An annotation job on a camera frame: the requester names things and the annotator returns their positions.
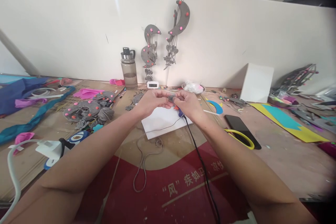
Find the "white cable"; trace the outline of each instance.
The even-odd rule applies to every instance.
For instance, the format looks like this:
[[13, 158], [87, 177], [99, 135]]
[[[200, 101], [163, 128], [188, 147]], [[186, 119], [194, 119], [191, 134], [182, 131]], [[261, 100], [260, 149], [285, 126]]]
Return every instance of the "white cable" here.
[[[139, 163], [138, 171], [136, 172], [136, 175], [135, 175], [135, 177], [134, 177], [134, 179], [133, 179], [133, 189], [134, 189], [135, 192], [137, 192], [137, 193], [142, 192], [142, 191], [145, 189], [146, 184], [147, 184], [147, 174], [146, 174], [146, 168], [145, 168], [146, 158], [147, 158], [149, 155], [157, 155], [157, 154], [161, 154], [161, 153], [163, 152], [164, 148], [165, 148], [165, 146], [163, 145], [163, 141], [161, 140], [160, 137], [158, 137], [158, 140], [156, 140], [155, 142], [151, 141], [151, 139], [150, 139], [149, 141], [150, 141], [152, 144], [155, 143], [155, 146], [156, 146], [156, 147], [161, 147], [161, 146], [162, 146], [162, 150], [161, 150], [160, 152], [158, 152], [158, 153], [154, 153], [154, 152], [153, 152], [153, 153], [148, 153], [148, 154], [145, 156], [145, 158], [143, 158], [144, 153], [142, 152], [142, 150], [140, 149], [140, 147], [139, 147], [139, 145], [138, 145], [139, 140], [140, 140], [145, 134], [147, 134], [147, 133], [149, 133], [149, 132], [153, 132], [153, 131], [161, 131], [161, 130], [163, 130], [163, 129], [165, 130], [165, 129], [167, 129], [167, 128], [173, 127], [173, 126], [175, 125], [175, 123], [177, 123], [177, 121], [180, 120], [183, 116], [184, 116], [184, 114], [182, 114], [182, 116], [181, 116], [179, 119], [177, 119], [177, 120], [174, 122], [173, 125], [170, 125], [170, 126], [168, 126], [168, 127], [162, 128], [162, 129], [157, 129], [157, 130], [155, 129], [155, 130], [152, 130], [152, 131], [145, 132], [145, 133], [142, 134], [141, 137], [139, 137], [139, 139], [136, 141], [136, 142], [137, 142], [137, 143], [136, 143], [136, 146], [138, 147], [139, 151], [141, 152], [141, 160], [140, 160], [140, 163]], [[139, 174], [139, 171], [140, 171], [141, 166], [143, 167], [143, 170], [144, 170], [143, 172], [144, 172], [144, 174], [145, 174], [145, 182], [144, 182], [143, 187], [142, 187], [140, 190], [137, 190], [137, 189], [135, 188], [135, 180], [137, 179], [137, 176], [138, 176], [138, 174]]]
[[15, 145], [8, 153], [7, 156], [7, 163], [8, 163], [8, 170], [9, 170], [9, 174], [10, 177], [12, 179], [13, 185], [14, 185], [14, 189], [15, 189], [15, 197], [14, 200], [12, 202], [12, 205], [10, 206], [10, 208], [8, 209], [8, 211], [5, 213], [5, 215], [1, 218], [0, 220], [0, 224], [2, 224], [5, 219], [8, 217], [8, 215], [10, 214], [10, 212], [14, 209], [14, 207], [16, 206], [16, 204], [18, 203], [20, 197], [21, 197], [21, 187], [20, 187], [20, 182], [18, 181], [18, 179], [15, 176], [15, 170], [14, 170], [14, 166], [13, 166], [13, 153], [14, 151], [21, 145], [28, 143], [28, 142], [41, 142], [43, 140], [38, 140], [38, 139], [30, 139], [27, 141], [23, 141], [17, 145]]
[[[37, 92], [37, 91], [40, 91], [40, 90], [45, 90], [45, 92], [44, 93], [42, 93], [42, 94], [34, 94], [35, 92]], [[47, 96], [48, 94], [50, 94], [50, 90], [51, 91], [56, 91], [55, 89], [52, 89], [52, 88], [50, 88], [50, 87], [41, 87], [41, 88], [38, 88], [38, 89], [35, 89], [33, 92], [32, 92], [32, 96], [36, 96], [36, 97], [43, 97], [43, 96]]]

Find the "smartphone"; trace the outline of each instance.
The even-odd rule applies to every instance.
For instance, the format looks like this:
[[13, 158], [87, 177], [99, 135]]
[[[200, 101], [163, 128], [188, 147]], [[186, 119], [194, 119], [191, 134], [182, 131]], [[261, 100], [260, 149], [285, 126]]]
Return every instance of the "smartphone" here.
[[[246, 125], [243, 123], [243, 121], [240, 119], [240, 117], [236, 117], [233, 115], [225, 115], [224, 116], [226, 122], [230, 126], [231, 129], [237, 130], [241, 133], [243, 133], [245, 136], [251, 139], [251, 141], [254, 143], [255, 149], [261, 149], [261, 145], [258, 143], [258, 141], [254, 138], [252, 133], [249, 131], [249, 129], [246, 127]], [[241, 141], [243, 144], [250, 146], [249, 142], [242, 137], [241, 135], [233, 133], [234, 136]]]

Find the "white wall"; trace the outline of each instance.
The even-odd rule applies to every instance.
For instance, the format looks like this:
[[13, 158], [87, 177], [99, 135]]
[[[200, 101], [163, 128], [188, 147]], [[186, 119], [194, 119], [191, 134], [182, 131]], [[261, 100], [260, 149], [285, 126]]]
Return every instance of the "white wall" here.
[[0, 41], [0, 73], [12, 75], [28, 75], [20, 63], [13, 57]]
[[163, 71], [175, 1], [0, 0], [0, 29], [42, 75], [122, 78], [120, 52], [128, 46], [143, 82], [141, 27], [152, 23], [162, 32], [153, 68], [162, 84], [192, 79], [239, 88], [249, 62], [274, 67], [274, 80], [317, 63], [320, 74], [304, 87], [309, 92], [335, 81], [335, 11], [267, 0], [185, 0], [191, 14], [178, 38], [177, 65]]

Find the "yellow paper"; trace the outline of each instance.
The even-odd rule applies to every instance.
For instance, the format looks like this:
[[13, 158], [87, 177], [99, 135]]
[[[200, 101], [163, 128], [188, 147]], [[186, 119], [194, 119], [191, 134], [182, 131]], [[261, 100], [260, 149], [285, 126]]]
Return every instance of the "yellow paper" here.
[[286, 128], [284, 126], [282, 126], [281, 123], [279, 123], [274, 116], [272, 116], [271, 113], [268, 112], [267, 109], [264, 108], [263, 105], [266, 106], [270, 106], [267, 103], [252, 103], [251, 106], [255, 107], [257, 110], [259, 110], [261, 113], [263, 113], [265, 116], [267, 116], [269, 119], [271, 119], [273, 122], [275, 122], [276, 124], [278, 124], [280, 127], [282, 127], [283, 129], [287, 130], [289, 133], [291, 133], [292, 135], [296, 136], [297, 138], [301, 139], [304, 142], [329, 142], [328, 139], [325, 139], [323, 137], [321, 137], [320, 135], [314, 133], [313, 131], [307, 129], [304, 126], [299, 126], [300, 130], [296, 130], [296, 129], [291, 129], [291, 128]]

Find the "hanging decoration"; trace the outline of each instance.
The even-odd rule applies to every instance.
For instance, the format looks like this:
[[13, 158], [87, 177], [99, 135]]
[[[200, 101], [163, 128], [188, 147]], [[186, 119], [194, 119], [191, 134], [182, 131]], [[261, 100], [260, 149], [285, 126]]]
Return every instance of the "hanging decoration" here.
[[[166, 61], [166, 70], [172, 64], [176, 64], [175, 56], [178, 53], [177, 49], [177, 36], [181, 34], [187, 27], [190, 19], [190, 9], [183, 0], [177, 0], [177, 8], [174, 10], [174, 27], [168, 32], [169, 37], [166, 38], [168, 45], [166, 49], [168, 55], [163, 59]], [[180, 11], [180, 19], [177, 22], [177, 16]]]
[[147, 25], [145, 28], [145, 40], [147, 45], [141, 50], [141, 58], [145, 65], [143, 68], [146, 73], [146, 83], [153, 80], [153, 70], [152, 67], [155, 66], [155, 62], [158, 58], [156, 52], [158, 44], [158, 34], [161, 34], [160, 30], [153, 24]]

